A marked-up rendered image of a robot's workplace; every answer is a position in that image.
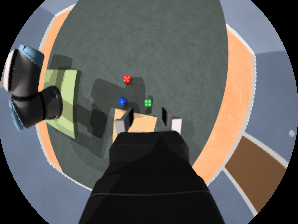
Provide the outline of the blue die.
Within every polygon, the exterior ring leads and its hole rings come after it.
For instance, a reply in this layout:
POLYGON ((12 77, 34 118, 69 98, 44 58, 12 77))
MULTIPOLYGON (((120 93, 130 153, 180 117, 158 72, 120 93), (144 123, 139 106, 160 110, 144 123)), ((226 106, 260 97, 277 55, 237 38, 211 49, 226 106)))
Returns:
POLYGON ((126 101, 127 101, 127 99, 121 97, 121 98, 119 99, 118 103, 119 103, 120 105, 124 106, 125 103, 126 103, 126 101))

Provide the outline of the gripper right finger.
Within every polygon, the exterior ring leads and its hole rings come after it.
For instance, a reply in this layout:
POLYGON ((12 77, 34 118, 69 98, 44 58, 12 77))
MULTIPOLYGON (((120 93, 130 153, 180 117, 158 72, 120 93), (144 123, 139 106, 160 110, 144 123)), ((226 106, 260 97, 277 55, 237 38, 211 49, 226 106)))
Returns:
POLYGON ((167 107, 162 107, 162 120, 169 131, 181 132, 182 119, 175 117, 167 107))

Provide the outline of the green die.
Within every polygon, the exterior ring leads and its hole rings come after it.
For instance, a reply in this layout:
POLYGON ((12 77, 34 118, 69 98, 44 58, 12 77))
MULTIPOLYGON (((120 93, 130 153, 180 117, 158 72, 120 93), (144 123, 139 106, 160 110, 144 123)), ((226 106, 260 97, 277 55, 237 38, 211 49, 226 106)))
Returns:
POLYGON ((145 99, 145 106, 151 106, 151 99, 145 99))

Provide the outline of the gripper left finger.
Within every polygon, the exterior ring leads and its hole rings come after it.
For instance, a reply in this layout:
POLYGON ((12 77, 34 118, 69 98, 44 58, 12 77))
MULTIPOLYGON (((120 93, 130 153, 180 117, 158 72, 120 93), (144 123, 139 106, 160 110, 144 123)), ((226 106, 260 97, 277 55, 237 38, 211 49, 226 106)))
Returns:
POLYGON ((134 108, 129 108, 121 118, 115 120, 116 134, 128 132, 134 121, 134 108))

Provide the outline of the orange flat mat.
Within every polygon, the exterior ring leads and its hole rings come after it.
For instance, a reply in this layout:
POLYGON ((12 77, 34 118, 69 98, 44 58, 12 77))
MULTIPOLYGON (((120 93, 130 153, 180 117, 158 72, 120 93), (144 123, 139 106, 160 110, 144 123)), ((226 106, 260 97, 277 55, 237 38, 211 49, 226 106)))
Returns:
MULTIPOLYGON (((115 119, 121 118, 125 110, 116 109, 115 110, 115 119)), ((128 130, 128 132, 153 132, 154 127, 156 124, 157 117, 134 113, 134 121, 132 127, 128 130)), ((116 129, 115 129, 115 123, 114 123, 114 130, 113 130, 113 142, 114 139, 116 139, 116 129)))

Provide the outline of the red die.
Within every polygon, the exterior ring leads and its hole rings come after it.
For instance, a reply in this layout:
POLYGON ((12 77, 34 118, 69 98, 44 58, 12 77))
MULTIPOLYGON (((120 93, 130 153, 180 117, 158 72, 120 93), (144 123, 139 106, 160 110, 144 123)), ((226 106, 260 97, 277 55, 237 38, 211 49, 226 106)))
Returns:
POLYGON ((125 82, 125 83, 131 83, 131 76, 125 76, 124 75, 123 82, 125 82))

